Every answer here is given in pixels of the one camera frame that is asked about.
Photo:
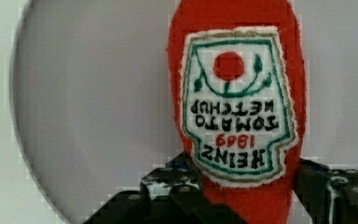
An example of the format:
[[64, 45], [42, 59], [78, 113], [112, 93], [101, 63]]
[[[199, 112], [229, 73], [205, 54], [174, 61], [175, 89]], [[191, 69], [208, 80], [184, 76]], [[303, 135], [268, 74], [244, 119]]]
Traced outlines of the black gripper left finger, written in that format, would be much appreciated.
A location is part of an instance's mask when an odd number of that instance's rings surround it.
[[204, 195], [199, 170], [179, 154], [140, 181], [138, 190], [117, 193], [83, 224], [247, 224], [224, 203]]

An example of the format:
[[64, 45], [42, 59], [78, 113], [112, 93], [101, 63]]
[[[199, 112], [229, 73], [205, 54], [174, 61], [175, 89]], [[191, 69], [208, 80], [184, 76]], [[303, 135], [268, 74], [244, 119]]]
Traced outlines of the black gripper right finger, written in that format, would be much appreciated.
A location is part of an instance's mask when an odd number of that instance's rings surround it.
[[301, 159], [294, 193], [312, 224], [358, 224], [358, 170]]

